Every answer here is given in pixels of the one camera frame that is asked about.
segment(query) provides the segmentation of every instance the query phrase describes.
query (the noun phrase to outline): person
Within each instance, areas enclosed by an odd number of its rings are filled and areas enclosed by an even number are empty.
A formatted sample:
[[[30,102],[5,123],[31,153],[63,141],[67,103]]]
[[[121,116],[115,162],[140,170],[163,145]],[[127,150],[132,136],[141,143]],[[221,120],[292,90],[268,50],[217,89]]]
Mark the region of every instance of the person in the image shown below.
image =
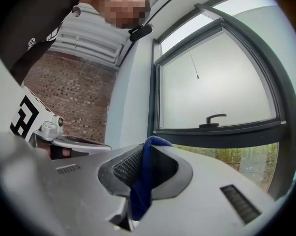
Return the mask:
[[[121,29],[142,24],[150,13],[150,0],[19,0],[0,29],[0,59],[18,84],[54,43],[63,20],[79,2]]]

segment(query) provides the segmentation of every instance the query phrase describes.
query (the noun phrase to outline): green foliage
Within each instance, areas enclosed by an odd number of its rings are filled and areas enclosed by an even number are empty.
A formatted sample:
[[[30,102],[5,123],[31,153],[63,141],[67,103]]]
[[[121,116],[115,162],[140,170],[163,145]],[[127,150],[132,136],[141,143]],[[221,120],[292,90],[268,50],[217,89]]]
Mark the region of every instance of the green foliage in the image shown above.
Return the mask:
[[[175,144],[173,146],[218,159],[240,171],[266,191],[275,169],[278,144],[246,148],[200,148]],[[245,163],[245,167],[241,168],[241,163]]]

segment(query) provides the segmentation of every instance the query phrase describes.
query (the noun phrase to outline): window pane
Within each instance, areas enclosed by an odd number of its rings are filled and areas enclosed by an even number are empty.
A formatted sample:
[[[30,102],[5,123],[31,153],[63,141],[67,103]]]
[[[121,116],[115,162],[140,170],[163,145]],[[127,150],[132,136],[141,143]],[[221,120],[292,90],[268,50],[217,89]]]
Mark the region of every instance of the window pane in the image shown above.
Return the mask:
[[[219,126],[276,117],[261,73],[225,33],[189,49],[160,72],[160,128],[199,128],[215,114],[227,115],[212,119]]]
[[[272,5],[277,5],[275,0],[227,0],[214,6],[214,9],[234,16],[244,11]]]
[[[245,148],[200,148],[174,145],[193,153],[221,160],[267,191],[274,173],[278,143]]]
[[[200,29],[201,27],[211,23],[213,20],[200,14],[195,18],[191,19],[183,26],[178,28],[175,32],[173,32],[169,37],[167,37],[162,43],[162,54],[166,53],[169,49],[171,49],[178,42],[188,37],[190,34]]]
[[[227,0],[214,6],[214,8],[223,11],[231,16],[234,16],[247,10],[272,5],[277,5],[275,0]],[[175,32],[173,32],[161,43],[162,54],[166,53],[178,42],[180,42],[196,30],[202,28],[210,22],[212,22],[212,19],[208,18],[203,14],[200,14],[195,18],[191,19],[190,21],[182,25],[180,28],[178,28]]]

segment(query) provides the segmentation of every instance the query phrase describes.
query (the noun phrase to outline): blue towel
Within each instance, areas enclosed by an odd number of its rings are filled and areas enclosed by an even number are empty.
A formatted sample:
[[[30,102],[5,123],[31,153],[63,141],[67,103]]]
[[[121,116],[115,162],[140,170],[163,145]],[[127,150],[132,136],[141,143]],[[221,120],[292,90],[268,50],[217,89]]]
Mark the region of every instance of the blue towel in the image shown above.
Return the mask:
[[[153,189],[153,169],[151,145],[171,146],[172,144],[157,136],[150,136],[144,143],[141,175],[131,188],[130,200],[133,220],[139,221],[151,205]]]

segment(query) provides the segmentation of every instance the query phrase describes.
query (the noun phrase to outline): gray window frame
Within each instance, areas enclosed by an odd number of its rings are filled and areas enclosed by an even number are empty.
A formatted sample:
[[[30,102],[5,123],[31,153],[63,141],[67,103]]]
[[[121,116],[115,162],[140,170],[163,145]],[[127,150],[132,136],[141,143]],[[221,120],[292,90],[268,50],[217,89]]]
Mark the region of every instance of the gray window frame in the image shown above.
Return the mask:
[[[279,143],[279,153],[268,192],[275,199],[285,195],[296,170],[296,95],[278,57],[266,42],[234,17],[205,4],[196,4],[200,13],[215,21],[186,37],[163,56],[154,40],[152,58],[148,136],[156,135],[172,143],[202,148],[244,148]],[[276,118],[226,127],[160,129],[160,66],[193,45],[224,30],[255,62],[265,78],[274,100]]]
[[[206,3],[204,3],[204,5],[213,7],[225,1],[228,1],[228,0],[209,0]],[[191,19],[195,18],[199,14],[201,14],[201,10],[195,5],[195,8],[192,11],[190,11],[189,13],[187,13],[186,15],[178,19],[174,24],[172,24],[171,27],[169,27],[165,32],[163,32],[161,36],[156,39],[156,43],[161,44],[167,37],[169,37],[179,27],[181,27]]]

